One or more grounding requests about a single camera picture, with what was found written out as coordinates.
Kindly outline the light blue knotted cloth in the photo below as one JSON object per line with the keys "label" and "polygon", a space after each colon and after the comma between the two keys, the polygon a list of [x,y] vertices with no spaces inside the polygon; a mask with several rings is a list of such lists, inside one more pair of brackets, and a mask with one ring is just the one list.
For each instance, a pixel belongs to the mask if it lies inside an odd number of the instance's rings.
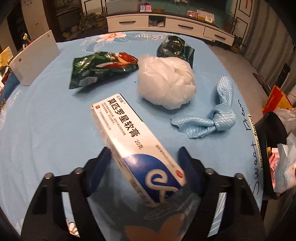
{"label": "light blue knotted cloth", "polygon": [[217,86],[219,102],[206,118],[197,116],[177,116],[171,119],[171,124],[176,126],[181,133],[186,133],[189,138],[203,138],[215,131],[228,131],[236,123],[236,114],[232,109],[234,86],[233,81],[226,75],[220,77]]}

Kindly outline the pink plastic bag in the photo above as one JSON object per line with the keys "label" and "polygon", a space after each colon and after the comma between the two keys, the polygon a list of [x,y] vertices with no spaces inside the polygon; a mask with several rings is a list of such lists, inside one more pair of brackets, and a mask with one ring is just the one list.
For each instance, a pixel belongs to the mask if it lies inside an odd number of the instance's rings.
{"label": "pink plastic bag", "polygon": [[280,154],[279,154],[278,148],[267,148],[267,150],[268,150],[268,156],[269,156],[271,182],[274,189],[276,186],[275,171],[280,161]]}

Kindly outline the potted plant right of cabinet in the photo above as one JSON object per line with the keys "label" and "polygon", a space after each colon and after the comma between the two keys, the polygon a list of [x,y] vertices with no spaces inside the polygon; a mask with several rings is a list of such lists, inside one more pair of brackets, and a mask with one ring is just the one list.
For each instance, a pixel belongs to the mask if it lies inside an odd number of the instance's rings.
{"label": "potted plant right of cabinet", "polygon": [[239,19],[231,11],[226,11],[224,14],[224,31],[231,34],[235,26],[239,23]]}

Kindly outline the light blue floral tablecloth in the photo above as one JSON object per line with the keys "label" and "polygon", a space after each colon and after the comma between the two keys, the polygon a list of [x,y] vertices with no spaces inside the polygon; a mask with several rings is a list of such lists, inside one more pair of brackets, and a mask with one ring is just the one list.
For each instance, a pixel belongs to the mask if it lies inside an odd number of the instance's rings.
{"label": "light blue floral tablecloth", "polygon": [[205,118],[218,103],[216,85],[227,70],[203,41],[184,36],[195,50],[193,73],[197,94],[175,110],[153,105],[137,93],[137,73],[69,89],[74,58],[95,51],[154,56],[164,40],[159,33],[126,32],[113,41],[99,36],[60,43],[60,54],[31,86],[19,85],[1,112],[1,208],[20,232],[30,201],[43,179],[52,172],[64,175],[82,167],[103,149],[103,140],[91,117],[91,105],[120,93],[173,158],[185,147],[190,155],[221,175],[242,173],[262,203],[262,170],[249,110],[237,87],[232,109],[234,127],[190,139],[171,125],[176,116]]}

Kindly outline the white blue medicine box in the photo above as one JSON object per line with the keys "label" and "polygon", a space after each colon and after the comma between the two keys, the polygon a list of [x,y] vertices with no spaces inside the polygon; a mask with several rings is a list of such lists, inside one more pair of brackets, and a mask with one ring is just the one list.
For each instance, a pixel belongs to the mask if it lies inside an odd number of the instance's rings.
{"label": "white blue medicine box", "polygon": [[121,173],[146,206],[166,203],[185,186],[180,165],[120,93],[92,104],[91,115]]}

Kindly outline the plant stand left of cabinet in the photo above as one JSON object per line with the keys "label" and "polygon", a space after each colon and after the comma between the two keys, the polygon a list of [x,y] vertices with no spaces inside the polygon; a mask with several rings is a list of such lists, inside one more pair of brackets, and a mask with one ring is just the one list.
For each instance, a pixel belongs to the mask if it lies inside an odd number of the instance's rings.
{"label": "plant stand left of cabinet", "polygon": [[93,36],[107,33],[106,16],[102,12],[85,15],[79,22],[79,30],[83,36]]}

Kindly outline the black round trash bin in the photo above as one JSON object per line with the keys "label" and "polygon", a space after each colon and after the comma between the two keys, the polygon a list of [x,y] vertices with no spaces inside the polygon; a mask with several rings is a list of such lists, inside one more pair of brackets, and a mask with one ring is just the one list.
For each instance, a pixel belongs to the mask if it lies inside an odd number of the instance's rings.
{"label": "black round trash bin", "polygon": [[268,112],[255,124],[263,168],[263,198],[278,199],[295,187],[295,135]]}

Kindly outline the potted plant on floor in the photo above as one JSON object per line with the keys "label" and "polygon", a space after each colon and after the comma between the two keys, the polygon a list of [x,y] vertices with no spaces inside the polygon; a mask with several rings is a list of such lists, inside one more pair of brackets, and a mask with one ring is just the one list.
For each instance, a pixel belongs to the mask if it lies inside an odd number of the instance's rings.
{"label": "potted plant on floor", "polygon": [[240,50],[244,49],[246,46],[243,44],[243,38],[240,36],[234,35],[234,41],[231,46],[231,51],[238,53]]}

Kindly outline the white cardboard box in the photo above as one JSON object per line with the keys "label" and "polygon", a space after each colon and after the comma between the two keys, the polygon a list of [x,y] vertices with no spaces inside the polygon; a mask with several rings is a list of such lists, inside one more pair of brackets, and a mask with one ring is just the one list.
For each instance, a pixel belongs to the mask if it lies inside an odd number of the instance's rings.
{"label": "white cardboard box", "polygon": [[51,30],[21,51],[9,66],[23,86],[30,86],[39,74],[60,54]]}

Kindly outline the white plastic bag on floor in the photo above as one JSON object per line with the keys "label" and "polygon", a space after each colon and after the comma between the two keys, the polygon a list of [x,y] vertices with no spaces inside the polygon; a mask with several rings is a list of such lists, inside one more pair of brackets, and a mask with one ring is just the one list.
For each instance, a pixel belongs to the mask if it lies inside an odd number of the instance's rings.
{"label": "white plastic bag on floor", "polygon": [[296,109],[283,109],[283,108],[276,108],[273,111],[283,123],[285,130],[287,131],[287,135],[293,133],[295,136],[296,132]]}

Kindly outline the translucent storage box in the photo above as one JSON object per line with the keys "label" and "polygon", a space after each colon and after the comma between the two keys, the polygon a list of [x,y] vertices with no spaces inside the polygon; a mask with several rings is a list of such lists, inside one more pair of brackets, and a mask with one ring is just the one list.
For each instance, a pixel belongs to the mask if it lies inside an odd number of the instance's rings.
{"label": "translucent storage box", "polygon": [[138,5],[138,0],[106,1],[105,3],[108,15],[136,12]]}

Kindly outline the white tv cabinet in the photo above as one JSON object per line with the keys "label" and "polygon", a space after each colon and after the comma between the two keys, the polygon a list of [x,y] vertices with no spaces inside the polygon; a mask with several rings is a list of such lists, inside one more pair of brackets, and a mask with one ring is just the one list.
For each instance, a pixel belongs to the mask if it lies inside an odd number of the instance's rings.
{"label": "white tv cabinet", "polygon": [[157,31],[183,34],[232,46],[234,36],[200,20],[155,13],[127,13],[106,17],[108,32]]}

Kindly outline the white plastic bag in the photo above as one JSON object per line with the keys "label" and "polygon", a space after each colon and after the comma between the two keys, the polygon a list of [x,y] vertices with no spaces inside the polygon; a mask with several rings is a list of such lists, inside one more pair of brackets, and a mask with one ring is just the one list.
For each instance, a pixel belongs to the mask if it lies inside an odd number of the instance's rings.
{"label": "white plastic bag", "polygon": [[283,108],[276,108],[273,111],[283,123],[285,130],[287,131],[287,135],[293,133],[295,136],[296,132],[296,109],[283,109]]}
{"label": "white plastic bag", "polygon": [[142,55],[137,64],[137,92],[152,104],[173,110],[195,97],[197,87],[188,62],[177,57]]}

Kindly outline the clear plastic bread bag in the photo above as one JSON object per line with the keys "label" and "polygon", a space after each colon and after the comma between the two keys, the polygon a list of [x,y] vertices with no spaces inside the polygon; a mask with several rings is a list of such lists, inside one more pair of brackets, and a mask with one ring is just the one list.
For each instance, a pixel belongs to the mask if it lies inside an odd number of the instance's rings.
{"label": "clear plastic bread bag", "polygon": [[290,133],[287,144],[278,144],[280,160],[276,166],[274,180],[274,192],[283,192],[295,187],[295,135]]}

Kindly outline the red yellow shopping bag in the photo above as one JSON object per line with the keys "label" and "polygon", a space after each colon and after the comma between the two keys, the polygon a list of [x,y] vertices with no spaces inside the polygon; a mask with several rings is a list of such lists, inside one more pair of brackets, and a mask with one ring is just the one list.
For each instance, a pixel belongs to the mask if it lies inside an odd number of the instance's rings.
{"label": "red yellow shopping bag", "polygon": [[262,114],[272,112],[276,108],[290,109],[292,108],[292,103],[288,99],[287,95],[279,87],[274,85],[262,109]]}

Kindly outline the grey curtain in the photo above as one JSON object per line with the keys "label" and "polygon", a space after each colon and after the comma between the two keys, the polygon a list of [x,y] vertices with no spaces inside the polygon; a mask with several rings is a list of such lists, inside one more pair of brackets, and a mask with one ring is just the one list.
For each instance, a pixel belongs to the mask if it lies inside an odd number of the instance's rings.
{"label": "grey curtain", "polygon": [[254,1],[250,29],[244,42],[243,56],[265,83],[273,87],[285,64],[290,73],[281,89],[288,93],[295,86],[295,40],[267,1]]}

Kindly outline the dark green wrapper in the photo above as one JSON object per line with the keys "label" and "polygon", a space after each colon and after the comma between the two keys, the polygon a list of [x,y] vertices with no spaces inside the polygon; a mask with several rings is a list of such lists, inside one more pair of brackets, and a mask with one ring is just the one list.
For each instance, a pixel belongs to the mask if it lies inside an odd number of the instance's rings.
{"label": "dark green wrapper", "polygon": [[188,45],[182,38],[177,36],[167,36],[157,49],[157,57],[177,57],[193,68],[195,49]]}

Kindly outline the green snack bag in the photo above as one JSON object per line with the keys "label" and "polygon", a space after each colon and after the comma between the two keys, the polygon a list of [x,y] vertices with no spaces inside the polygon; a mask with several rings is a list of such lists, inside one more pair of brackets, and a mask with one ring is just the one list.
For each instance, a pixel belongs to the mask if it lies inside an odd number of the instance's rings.
{"label": "green snack bag", "polygon": [[138,70],[137,62],[137,58],[126,52],[99,51],[75,58],[72,63],[69,89],[77,89],[106,79],[130,74]]}

